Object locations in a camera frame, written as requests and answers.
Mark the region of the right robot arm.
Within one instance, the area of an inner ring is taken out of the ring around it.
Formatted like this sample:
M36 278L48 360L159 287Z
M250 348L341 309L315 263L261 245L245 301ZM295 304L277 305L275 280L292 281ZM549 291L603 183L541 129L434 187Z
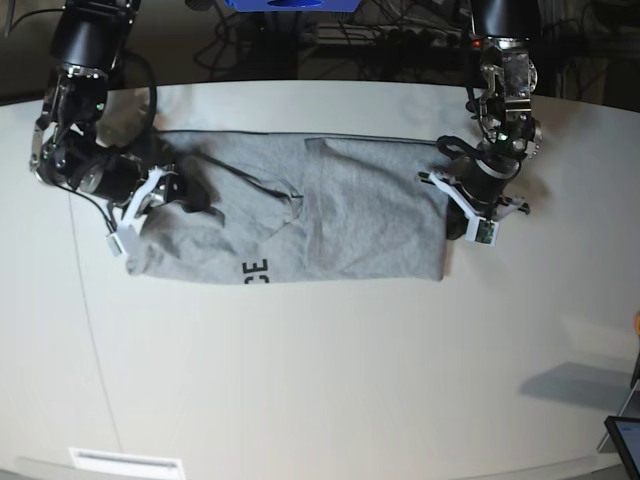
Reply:
M46 185L91 203L109 232L123 225L114 209L138 217L176 203L205 211L211 195L154 133L158 85L150 62L127 47L137 1L67 1L50 53L57 60L34 125L30 171ZM113 78L137 64L148 77L139 130L123 145L102 145L98 123Z

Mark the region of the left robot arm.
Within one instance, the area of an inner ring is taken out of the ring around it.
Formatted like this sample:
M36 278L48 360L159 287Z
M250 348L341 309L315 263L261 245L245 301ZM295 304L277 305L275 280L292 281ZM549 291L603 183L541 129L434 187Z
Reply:
M541 144L531 102L538 73L529 52L530 42L542 33L541 15L536 1L472 1L469 6L461 34L464 65L474 66L471 49L478 41L476 67L484 87L476 95L471 84L465 86L466 107L481 140L471 145L456 136L439 137L435 146L450 163L420 178L448 197L448 240L493 245L505 217L530 212L523 197L508 196L505 189Z

